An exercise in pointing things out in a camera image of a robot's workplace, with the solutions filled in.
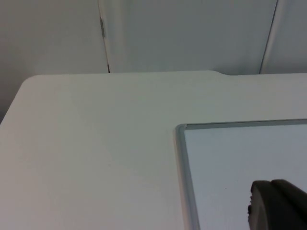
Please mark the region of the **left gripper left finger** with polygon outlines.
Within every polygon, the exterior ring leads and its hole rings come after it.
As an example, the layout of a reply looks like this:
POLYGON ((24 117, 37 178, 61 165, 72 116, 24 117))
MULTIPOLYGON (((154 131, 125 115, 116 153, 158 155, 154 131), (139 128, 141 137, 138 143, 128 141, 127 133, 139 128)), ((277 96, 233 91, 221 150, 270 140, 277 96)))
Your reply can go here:
POLYGON ((248 206, 251 230, 289 230, 292 228, 291 207, 269 181, 254 181, 248 206))

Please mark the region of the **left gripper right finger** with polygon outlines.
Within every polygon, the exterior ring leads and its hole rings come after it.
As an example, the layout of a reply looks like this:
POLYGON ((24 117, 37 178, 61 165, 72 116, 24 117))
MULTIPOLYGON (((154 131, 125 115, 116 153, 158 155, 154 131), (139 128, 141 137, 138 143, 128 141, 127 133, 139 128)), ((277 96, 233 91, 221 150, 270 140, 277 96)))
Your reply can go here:
POLYGON ((276 192, 270 208, 271 230, 307 228, 307 193, 286 180, 272 180, 276 192))

